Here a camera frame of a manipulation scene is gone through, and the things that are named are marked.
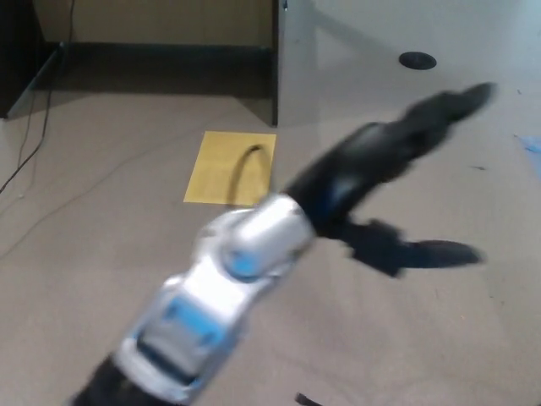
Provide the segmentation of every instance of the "black robotic finger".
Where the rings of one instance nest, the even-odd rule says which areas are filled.
[[[303,171],[285,190],[325,235],[378,185],[404,174],[412,162],[443,144],[454,123],[474,114],[494,92],[481,84],[444,92],[407,109],[392,123],[357,129]]]
[[[389,124],[391,131],[411,143],[412,159],[421,157],[449,138],[452,124],[472,116],[494,93],[491,83],[475,85],[462,93],[440,93],[409,108],[401,120]]]

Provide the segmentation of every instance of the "black wire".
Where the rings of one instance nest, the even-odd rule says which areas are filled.
[[[22,163],[19,163],[15,172],[12,173],[12,175],[8,178],[8,180],[3,184],[2,188],[0,188],[0,194],[3,193],[3,191],[8,187],[8,185],[15,179],[15,177],[23,169],[23,167],[25,167],[25,165],[29,162],[29,160],[32,159],[32,157],[34,157],[35,154],[37,154],[37,152],[40,150],[41,146],[43,145],[43,141],[45,140],[45,135],[46,135],[46,130],[47,130],[47,124],[49,123],[49,112],[51,111],[52,91],[54,89],[54,85],[57,83],[58,79],[62,76],[63,70],[66,65],[66,61],[68,60],[68,50],[69,50],[69,47],[71,46],[71,41],[73,40],[73,36],[74,36],[74,10],[75,10],[75,0],[71,0],[71,6],[69,8],[68,42],[66,43],[64,47],[62,61],[60,63],[60,66],[58,67],[57,74],[52,79],[51,84],[49,85],[49,90],[47,92],[45,118],[43,119],[43,128],[41,130],[40,142],[37,144],[36,148],[26,157],[26,159]],[[40,41],[36,43],[36,48],[39,46],[40,46]],[[32,98],[32,103],[30,105],[30,113],[29,113],[30,117],[32,115],[33,107],[34,107],[34,98]],[[25,139],[23,141],[23,145],[21,146],[21,150],[19,153],[19,160],[22,154],[22,148],[25,146],[26,139],[28,138],[28,132],[30,131],[30,117],[28,118]]]
[[[261,166],[265,169],[269,170],[269,190],[271,192],[275,192],[276,188],[274,185],[274,179],[272,177],[272,162],[271,162],[271,154],[266,150],[264,145],[258,144],[258,145],[252,145],[250,146],[243,155],[238,159],[237,165],[235,165],[235,168],[233,169],[233,173],[231,175],[231,181],[229,183],[229,190],[227,191],[227,201],[226,201],[226,207],[227,209],[232,209],[235,206],[235,200],[237,197],[237,191],[238,191],[238,182],[240,181],[240,178],[243,174],[244,167],[246,166],[246,162],[248,161],[248,158],[250,155],[252,155],[254,152],[260,152],[261,156]]]

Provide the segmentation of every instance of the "wall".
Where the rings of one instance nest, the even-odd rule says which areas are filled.
[[[271,45],[271,0],[75,0],[74,40]],[[71,0],[35,0],[47,41],[68,38]]]

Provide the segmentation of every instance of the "black cable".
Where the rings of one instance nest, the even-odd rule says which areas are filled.
[[[232,208],[234,208],[235,200],[237,197],[238,182],[240,181],[240,178],[243,174],[243,170],[244,170],[244,167],[246,166],[246,162],[248,161],[248,158],[250,157],[250,155],[252,155],[254,152],[257,152],[257,151],[260,152],[261,166],[269,170],[269,190],[271,192],[276,191],[276,188],[274,185],[274,179],[272,177],[272,170],[271,170],[272,169],[271,154],[269,154],[269,152],[266,150],[264,145],[261,145],[261,144],[252,145],[238,159],[237,165],[235,165],[235,168],[233,169],[233,173],[231,175],[231,181],[229,183],[229,190],[227,191],[227,202],[226,202],[227,209],[231,210]]]
[[[43,119],[43,128],[41,130],[40,142],[37,144],[36,148],[26,157],[26,159],[22,163],[19,163],[15,172],[12,173],[12,175],[8,178],[8,180],[3,184],[2,188],[0,188],[0,194],[3,193],[3,191],[8,187],[8,185],[15,179],[15,177],[23,169],[23,167],[25,167],[25,165],[29,162],[29,160],[32,159],[32,157],[34,157],[35,154],[37,154],[37,152],[40,150],[41,146],[43,145],[43,141],[45,140],[45,135],[46,135],[46,130],[47,130],[47,124],[49,122],[49,112],[51,111],[52,91],[54,89],[54,85],[57,83],[58,79],[62,76],[63,70],[66,65],[66,61],[68,59],[68,50],[69,50],[69,47],[71,46],[71,41],[73,40],[73,36],[74,36],[74,10],[75,10],[75,0],[71,0],[71,6],[69,8],[68,42],[66,43],[63,49],[62,61],[60,63],[60,66],[58,67],[57,74],[52,79],[51,84],[49,85],[49,90],[47,91],[45,118]],[[40,45],[40,42],[37,42],[36,48],[38,48],[39,45]],[[34,99],[32,99],[32,103],[30,106],[30,113],[29,113],[30,116],[32,115],[33,107],[34,107]],[[25,140],[23,142],[23,145],[21,146],[21,150],[19,153],[19,160],[20,160],[20,155],[22,154],[22,148],[25,146],[26,138],[28,137],[28,131],[30,131],[30,117],[28,118]]]

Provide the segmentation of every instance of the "desk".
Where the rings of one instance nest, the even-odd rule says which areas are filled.
[[[9,108],[32,81],[36,66],[42,66],[55,47],[68,39],[69,1],[10,0],[2,3],[0,117],[5,118]],[[199,73],[205,72],[220,80],[217,94],[229,92],[235,96],[238,96],[238,89],[234,83],[222,83],[228,77],[222,70],[233,77],[232,71],[238,69],[240,74],[247,75],[247,82],[252,76],[256,78],[256,87],[264,91],[257,95],[249,92],[248,96],[268,97],[271,101],[269,121],[277,125],[280,12],[281,0],[76,0],[72,44],[76,56],[74,63],[78,67],[82,63],[95,66],[97,60],[108,59],[114,54],[118,60],[130,61],[127,68],[134,69],[139,75],[148,75],[144,82],[150,84],[155,82],[155,78],[151,78],[153,71],[163,75],[170,58],[173,66],[176,63],[178,68],[189,65],[189,69],[179,69],[179,75],[183,76],[181,82],[188,89],[179,85],[176,92],[184,93],[186,90],[190,94],[212,94],[210,82],[195,77],[200,69]],[[199,63],[206,60],[217,73],[197,64],[194,69],[190,62],[192,59]],[[144,72],[135,68],[137,61],[146,66]],[[161,68],[149,69],[154,62]],[[117,69],[111,74],[120,77],[122,72]],[[87,81],[96,83],[90,76]],[[114,84],[115,80],[109,78],[109,83]],[[197,83],[204,88],[196,89]],[[65,81],[62,88],[69,90],[70,84],[73,85],[74,81]],[[78,80],[77,84],[85,87],[83,80]],[[107,91],[104,80],[99,85],[100,91]],[[127,91],[115,86],[110,91]],[[141,91],[152,89],[146,86]],[[245,90],[240,90],[240,96],[244,93]]]

